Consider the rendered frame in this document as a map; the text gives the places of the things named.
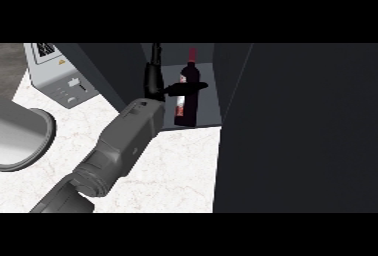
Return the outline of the dark grey cabinet door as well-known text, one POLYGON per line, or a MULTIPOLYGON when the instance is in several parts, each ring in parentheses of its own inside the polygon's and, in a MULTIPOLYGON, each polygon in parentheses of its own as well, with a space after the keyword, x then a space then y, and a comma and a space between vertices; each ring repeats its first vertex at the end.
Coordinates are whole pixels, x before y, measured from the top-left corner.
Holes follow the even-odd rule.
POLYGON ((378 44, 257 44, 222 127, 219 212, 378 212, 378 44))

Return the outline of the dark grey cabinet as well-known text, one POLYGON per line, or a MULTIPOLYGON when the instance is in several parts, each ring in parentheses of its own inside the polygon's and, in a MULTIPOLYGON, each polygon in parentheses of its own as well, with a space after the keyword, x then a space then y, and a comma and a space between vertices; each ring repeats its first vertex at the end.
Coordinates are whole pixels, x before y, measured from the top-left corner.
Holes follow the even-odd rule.
MULTIPOLYGON (((151 43, 56 43, 56 48, 71 61, 93 87, 117 111, 145 96, 145 67, 152 56, 151 43)), ((222 125, 222 114, 213 72, 213 43, 163 43, 161 72, 164 86, 179 81, 189 59, 189 49, 197 49, 197 68, 209 87, 200 91, 197 126, 222 125)))

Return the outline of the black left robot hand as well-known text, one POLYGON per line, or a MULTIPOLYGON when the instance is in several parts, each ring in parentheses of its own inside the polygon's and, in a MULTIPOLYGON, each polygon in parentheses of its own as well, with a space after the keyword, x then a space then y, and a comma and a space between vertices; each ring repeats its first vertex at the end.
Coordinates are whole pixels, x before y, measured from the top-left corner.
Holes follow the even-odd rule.
POLYGON ((147 63, 145 68, 145 97, 158 101, 166 101, 166 95, 191 96, 209 87, 206 82, 200 81, 201 73, 195 66, 195 50, 189 50, 189 61, 183 68, 182 77, 183 82, 178 82, 164 86, 163 72, 161 72, 161 44, 152 44, 151 61, 147 63))

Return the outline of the dark red wine bottle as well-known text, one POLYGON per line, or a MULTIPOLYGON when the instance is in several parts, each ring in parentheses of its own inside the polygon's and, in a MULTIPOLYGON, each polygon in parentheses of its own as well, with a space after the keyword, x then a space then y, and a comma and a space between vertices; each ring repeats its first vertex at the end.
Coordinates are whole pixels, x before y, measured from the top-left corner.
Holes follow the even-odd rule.
MULTIPOLYGON (((197 49, 189 49, 188 65, 180 72, 180 83, 198 82, 201 73, 195 66, 197 49)), ((176 102, 175 124, 178 126, 197 126, 198 92, 189 96, 179 96, 176 102)))

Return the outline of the pale grey appliance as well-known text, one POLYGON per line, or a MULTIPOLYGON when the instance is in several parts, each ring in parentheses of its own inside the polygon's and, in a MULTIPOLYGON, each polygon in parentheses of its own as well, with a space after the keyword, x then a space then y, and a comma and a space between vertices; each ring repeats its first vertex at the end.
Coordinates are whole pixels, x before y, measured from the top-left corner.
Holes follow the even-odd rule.
POLYGON ((99 94, 52 43, 25 43, 24 50, 31 84, 56 103, 71 109, 99 94))

